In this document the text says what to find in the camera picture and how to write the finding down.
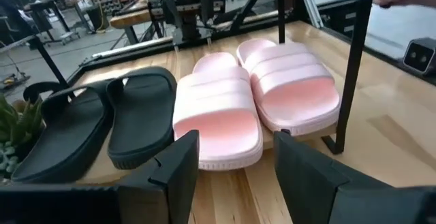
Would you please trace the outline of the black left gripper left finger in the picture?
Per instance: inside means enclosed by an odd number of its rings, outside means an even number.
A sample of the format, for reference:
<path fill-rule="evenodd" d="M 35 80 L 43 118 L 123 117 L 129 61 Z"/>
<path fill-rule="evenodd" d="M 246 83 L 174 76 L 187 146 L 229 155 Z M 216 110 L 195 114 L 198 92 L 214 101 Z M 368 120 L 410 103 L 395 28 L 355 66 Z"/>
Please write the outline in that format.
<path fill-rule="evenodd" d="M 191 130 L 117 182 L 122 224 L 188 222 L 198 144 L 199 131 Z"/>

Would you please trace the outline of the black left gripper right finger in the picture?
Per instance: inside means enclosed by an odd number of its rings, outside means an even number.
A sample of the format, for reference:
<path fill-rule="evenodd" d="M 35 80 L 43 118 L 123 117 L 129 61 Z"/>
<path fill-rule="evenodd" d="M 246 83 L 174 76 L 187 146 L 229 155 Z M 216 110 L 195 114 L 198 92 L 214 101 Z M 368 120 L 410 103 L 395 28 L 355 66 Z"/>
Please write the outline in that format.
<path fill-rule="evenodd" d="M 375 179 L 297 142 L 288 131 L 274 132 L 275 173 L 294 223 L 328 223 L 338 188 L 374 186 Z"/>

